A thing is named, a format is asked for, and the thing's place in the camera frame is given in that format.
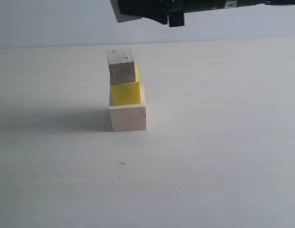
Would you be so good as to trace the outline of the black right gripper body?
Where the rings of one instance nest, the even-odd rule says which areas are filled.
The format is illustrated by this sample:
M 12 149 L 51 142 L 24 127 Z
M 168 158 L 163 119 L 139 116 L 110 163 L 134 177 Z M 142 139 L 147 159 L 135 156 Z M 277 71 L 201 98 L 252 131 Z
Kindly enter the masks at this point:
M 295 0 L 119 0 L 119 13 L 147 18 L 162 25 L 182 27 L 185 14 L 256 5 L 293 6 Z

